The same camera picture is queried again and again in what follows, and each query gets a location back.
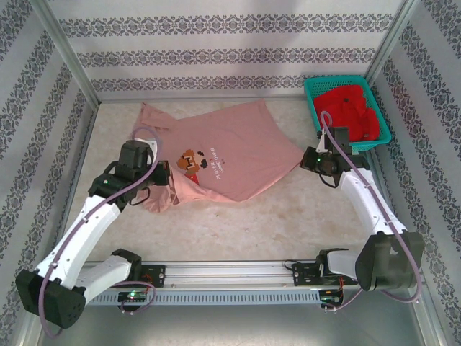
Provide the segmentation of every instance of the cable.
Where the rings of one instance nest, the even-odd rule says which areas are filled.
[[[149,283],[152,283],[152,277],[149,275],[149,274],[144,274],[143,276],[141,276],[141,278],[147,278],[149,280]],[[149,287],[146,287],[146,290],[144,291],[145,294],[147,294],[147,292],[149,291]]]
[[[411,255],[410,249],[406,246],[402,236],[398,233],[397,228],[395,227],[393,221],[390,219],[390,216],[386,212],[386,209],[384,208],[384,205],[382,205],[381,200],[379,199],[379,197],[377,196],[377,193],[375,192],[375,189],[373,189],[372,185],[367,181],[367,179],[362,175],[362,173],[360,173],[359,169],[354,165],[354,163],[351,161],[351,159],[344,153],[344,151],[341,149],[341,147],[338,145],[338,143],[335,141],[335,139],[331,135],[331,132],[328,129],[328,126],[327,126],[326,121],[325,121],[325,116],[328,117],[328,121],[329,121],[330,125],[333,123],[333,121],[331,119],[330,113],[328,113],[326,111],[322,111],[322,113],[320,114],[320,118],[321,118],[323,129],[325,130],[326,135],[330,138],[330,141],[332,142],[332,144],[334,145],[336,150],[341,154],[341,156],[343,156],[344,160],[346,160],[346,162],[349,164],[349,166],[354,170],[355,174],[357,174],[357,176],[360,178],[360,180],[365,185],[365,187],[370,191],[370,193],[373,196],[373,199],[375,200],[378,208],[380,209],[381,213],[384,215],[384,219],[386,220],[386,222],[388,223],[390,229],[394,233],[398,243],[400,244],[400,246],[403,249],[403,252],[405,252],[405,255],[407,256],[408,261],[410,262],[411,268],[413,269],[414,275],[416,277],[416,292],[410,298],[401,298],[401,297],[398,297],[398,296],[394,296],[392,293],[389,293],[386,290],[384,290],[382,293],[385,294],[387,297],[395,299],[396,301],[400,301],[402,303],[413,303],[421,295],[421,290],[422,290],[422,285],[423,285],[423,283],[421,282],[421,276],[419,275],[418,265],[416,264],[415,259]],[[352,297],[352,299],[350,301],[348,301],[347,303],[340,306],[340,308],[342,308],[342,307],[346,306],[347,304],[349,304],[353,299],[356,298],[356,296],[359,295],[360,292],[361,291],[359,291],[354,297]]]
[[[45,277],[43,278],[42,285],[40,286],[40,292],[39,292],[39,295],[38,295],[38,315],[40,317],[40,323],[42,324],[43,331],[51,339],[57,338],[61,334],[62,329],[60,329],[57,334],[53,334],[50,331],[49,327],[48,327],[48,323],[47,323],[46,318],[45,318],[45,306],[44,306],[44,304],[45,304],[45,289],[46,289],[48,281],[49,281],[49,279],[51,277],[51,274],[53,273],[54,269],[58,266],[57,263],[58,263],[59,259],[61,258],[62,253],[64,252],[64,250],[66,249],[68,244],[71,242],[73,236],[75,236],[77,231],[82,227],[82,225],[84,225],[86,223],[86,221],[94,213],[97,212],[98,209],[100,209],[103,205],[113,201],[115,198],[123,195],[124,193],[126,193],[128,191],[130,191],[134,187],[137,187],[144,180],[146,180],[153,173],[154,169],[157,167],[158,158],[160,156],[159,154],[160,154],[160,151],[161,151],[160,138],[158,137],[157,132],[154,129],[148,128],[146,126],[141,126],[139,128],[136,128],[132,133],[132,138],[135,137],[136,133],[138,133],[139,130],[148,131],[153,136],[153,138],[156,140],[156,143],[157,143],[157,153],[156,153],[156,156],[155,156],[155,158],[154,158],[154,160],[152,162],[151,168],[139,180],[135,181],[131,185],[129,185],[126,188],[122,189],[121,191],[116,192],[115,194],[109,196],[108,198],[106,198],[105,200],[100,202],[98,205],[96,205],[93,209],[91,209],[83,218],[81,218],[81,220],[76,224],[76,226],[70,232],[70,234],[64,239],[63,245],[56,252],[56,255],[53,258],[53,263],[50,265],[50,267],[48,268],[48,271],[45,274]]]
[[[336,189],[338,187],[338,185],[332,185],[329,182],[325,181],[321,173],[319,173],[318,176],[320,177],[320,180],[322,181],[322,183],[325,184],[326,186],[331,187],[332,189]]]
[[[287,259],[285,262],[283,262],[283,266],[284,266],[285,268],[287,268],[290,272],[294,272],[295,270],[293,269],[293,266],[291,266],[291,268],[289,268],[289,267],[287,266],[287,262],[293,262],[293,263],[297,263],[297,264],[299,264],[299,265],[302,264],[300,261],[295,261],[294,259]]]
[[[339,291],[341,291],[341,297],[342,297],[343,294],[344,294],[344,279],[343,279],[342,276],[339,277],[339,289],[336,290],[336,292],[339,292]]]
[[[143,200],[140,200],[139,202],[136,202],[134,204],[132,204],[131,201],[130,201],[130,205],[132,207],[140,205],[140,204],[144,203],[145,201],[147,201],[149,199],[149,197],[151,196],[151,189],[149,187],[146,187],[145,189],[142,189],[141,191],[146,191],[146,190],[147,190],[147,197],[146,198],[144,198]]]

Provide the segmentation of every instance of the t-shirt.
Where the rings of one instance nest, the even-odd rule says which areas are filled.
[[[193,200],[241,202],[273,185],[295,168],[303,152],[280,131],[264,100],[177,120],[142,104],[135,127],[155,128],[167,160],[167,186],[152,186],[143,203],[152,212]],[[150,138],[141,130],[138,138]],[[146,197],[140,192],[139,198]]]

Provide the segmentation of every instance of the speckled floor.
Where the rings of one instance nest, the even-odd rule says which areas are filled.
[[[177,118],[199,115],[239,102],[156,102]],[[316,146],[305,101],[268,99],[279,128],[303,151]],[[102,104],[85,157],[68,227],[93,179],[118,158],[140,104]],[[106,230],[89,260],[105,260],[120,247],[148,261],[283,260],[315,258],[320,249],[360,250],[367,235],[352,204],[318,176],[294,169],[273,187],[240,204],[197,201],[160,214],[128,207]]]

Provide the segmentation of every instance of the red cloth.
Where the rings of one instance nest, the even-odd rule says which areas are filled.
[[[367,108],[360,85],[338,86],[314,99],[318,121],[320,114],[330,113],[333,127],[347,127],[351,142],[374,141],[380,136],[380,123],[372,108]]]

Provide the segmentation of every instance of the basket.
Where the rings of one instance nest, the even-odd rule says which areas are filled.
[[[351,142],[351,147],[354,152],[366,151],[371,148],[376,147],[378,144],[386,144],[390,142],[391,136],[388,126],[384,121],[384,117],[380,111],[380,108],[377,106],[375,98],[373,97],[372,91],[368,86],[365,78],[361,76],[331,76],[331,77],[315,77],[306,79],[304,82],[305,93],[308,96],[308,104],[310,108],[310,113],[312,115],[312,120],[314,122],[315,129],[317,131],[321,130],[320,122],[318,121],[317,112],[314,108],[313,100],[330,90],[341,87],[343,85],[358,84],[364,90],[364,96],[367,100],[367,107],[372,108],[377,116],[378,121],[380,122],[380,136],[376,141],[362,141],[362,142]]]

